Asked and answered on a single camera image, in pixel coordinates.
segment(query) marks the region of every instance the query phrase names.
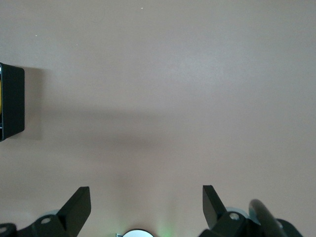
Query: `black cable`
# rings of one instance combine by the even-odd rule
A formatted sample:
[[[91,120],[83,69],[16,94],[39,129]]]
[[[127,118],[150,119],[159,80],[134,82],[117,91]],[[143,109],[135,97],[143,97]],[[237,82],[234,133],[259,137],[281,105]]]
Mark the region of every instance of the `black cable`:
[[[287,237],[280,223],[261,201],[254,199],[250,202],[249,214],[254,215],[258,219],[265,237]]]

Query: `metal bolt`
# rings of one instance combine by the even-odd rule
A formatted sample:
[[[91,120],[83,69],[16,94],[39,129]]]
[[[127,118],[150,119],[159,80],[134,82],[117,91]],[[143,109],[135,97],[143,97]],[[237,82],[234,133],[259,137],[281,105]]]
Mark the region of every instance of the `metal bolt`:
[[[1,227],[0,228],[0,234],[6,232],[7,230],[8,230],[7,227]]]
[[[232,219],[232,220],[234,220],[234,221],[238,221],[239,220],[239,215],[237,214],[237,213],[231,213],[230,215],[229,215],[229,217]]]
[[[42,219],[42,221],[40,222],[41,224],[47,224],[48,222],[50,222],[50,218],[44,218]]]

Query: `round light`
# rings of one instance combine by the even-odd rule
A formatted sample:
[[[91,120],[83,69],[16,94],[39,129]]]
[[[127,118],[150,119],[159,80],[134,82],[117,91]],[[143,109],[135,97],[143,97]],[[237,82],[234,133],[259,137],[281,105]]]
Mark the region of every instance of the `round light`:
[[[133,230],[124,234],[123,237],[153,237],[150,233],[143,230]]]

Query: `black plastic arm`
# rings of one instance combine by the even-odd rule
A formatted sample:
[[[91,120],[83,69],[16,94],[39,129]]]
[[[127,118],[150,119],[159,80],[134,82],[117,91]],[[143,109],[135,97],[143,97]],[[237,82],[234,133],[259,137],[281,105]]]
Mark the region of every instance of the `black plastic arm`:
[[[56,215],[40,217],[19,231],[13,223],[1,224],[0,237],[76,237],[90,212],[90,189],[81,187]]]
[[[203,212],[209,230],[199,237],[303,237],[289,222],[275,219],[259,200],[249,205],[250,219],[228,212],[213,186],[203,186]]]

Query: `screw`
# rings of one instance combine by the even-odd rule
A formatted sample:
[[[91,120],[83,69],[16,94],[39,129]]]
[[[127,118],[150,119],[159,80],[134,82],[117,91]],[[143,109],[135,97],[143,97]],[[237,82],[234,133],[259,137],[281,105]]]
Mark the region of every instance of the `screw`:
[[[6,232],[7,230],[8,230],[7,227],[2,227],[2,228],[0,228],[0,234]]]
[[[230,215],[229,215],[229,217],[232,219],[232,220],[234,220],[234,221],[237,221],[237,220],[239,220],[239,215],[237,214],[237,213],[231,213]]]
[[[42,219],[42,221],[40,222],[41,224],[47,224],[48,222],[50,222],[50,218],[44,218]]]

